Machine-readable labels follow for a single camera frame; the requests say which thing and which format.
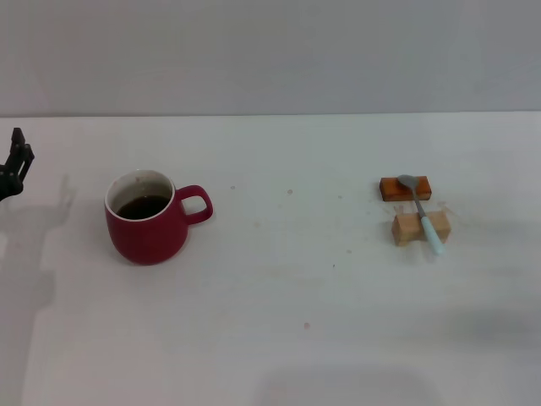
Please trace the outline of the light wooden spoon rest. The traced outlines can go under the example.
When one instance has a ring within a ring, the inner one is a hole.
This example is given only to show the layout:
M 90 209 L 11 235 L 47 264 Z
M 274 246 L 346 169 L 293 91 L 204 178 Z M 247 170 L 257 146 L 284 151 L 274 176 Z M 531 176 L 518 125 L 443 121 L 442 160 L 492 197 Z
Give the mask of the light wooden spoon rest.
M 444 244 L 451 233 L 451 224 L 444 211 L 429 211 L 427 217 L 434 226 L 440 241 Z M 397 246 L 405 246 L 413 241 L 427 241 L 420 217 L 417 213 L 396 214 L 391 232 Z

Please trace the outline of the blue-handled metal spoon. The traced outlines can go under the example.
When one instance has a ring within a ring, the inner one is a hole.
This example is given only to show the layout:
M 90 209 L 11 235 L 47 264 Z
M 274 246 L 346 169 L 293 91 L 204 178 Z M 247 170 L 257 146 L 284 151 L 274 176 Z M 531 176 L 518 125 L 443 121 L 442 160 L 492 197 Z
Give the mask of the blue-handled metal spoon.
M 420 218 L 420 222 L 422 224 L 422 227 L 424 229 L 424 235 L 430 245 L 430 248 L 432 249 L 433 253 L 437 256 L 443 255 L 445 253 L 445 247 L 443 243 L 440 240 L 440 237 L 438 236 L 437 232 L 434 229 L 434 226 L 428 216 L 426 215 L 421 203 L 420 199 L 418 197 L 417 193 L 417 187 L 419 185 L 419 179 L 416 177 L 413 177 L 411 175 L 400 175 L 397 178 L 400 185 L 408 188 L 412 192 L 413 200 L 415 202 L 415 205 L 418 209 L 418 215 Z

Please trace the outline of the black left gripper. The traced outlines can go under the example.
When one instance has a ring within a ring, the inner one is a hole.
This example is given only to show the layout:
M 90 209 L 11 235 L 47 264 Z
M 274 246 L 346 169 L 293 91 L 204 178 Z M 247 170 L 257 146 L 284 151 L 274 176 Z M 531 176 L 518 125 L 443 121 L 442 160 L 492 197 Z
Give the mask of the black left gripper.
M 22 192 L 22 182 L 33 161 L 34 152 L 29 144 L 25 144 L 22 129 L 14 128 L 8 157 L 0 164 L 0 169 L 14 169 L 14 172 L 0 171 L 0 201 Z

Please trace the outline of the orange wooden block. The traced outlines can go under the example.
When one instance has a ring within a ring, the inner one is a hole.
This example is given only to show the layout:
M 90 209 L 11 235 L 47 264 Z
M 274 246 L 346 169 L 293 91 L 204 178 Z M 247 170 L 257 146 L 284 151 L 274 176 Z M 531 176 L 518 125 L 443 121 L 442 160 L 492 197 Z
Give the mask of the orange wooden block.
M 379 187 L 381 198 L 385 202 L 414 201 L 412 191 L 402 185 L 398 178 L 381 178 Z M 426 176 L 418 177 L 416 193 L 420 200 L 429 200 L 431 198 L 432 189 Z

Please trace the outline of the red ceramic coffee cup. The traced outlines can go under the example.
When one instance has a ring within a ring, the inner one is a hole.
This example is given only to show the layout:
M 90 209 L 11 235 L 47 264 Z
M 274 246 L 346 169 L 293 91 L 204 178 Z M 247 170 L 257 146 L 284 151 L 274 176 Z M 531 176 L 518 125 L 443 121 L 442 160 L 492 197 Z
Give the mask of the red ceramic coffee cup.
M 182 249 L 189 227 L 214 214 L 198 185 L 176 188 L 155 170 L 135 170 L 115 179 L 104 206 L 107 229 L 119 254 L 139 265 L 167 261 Z

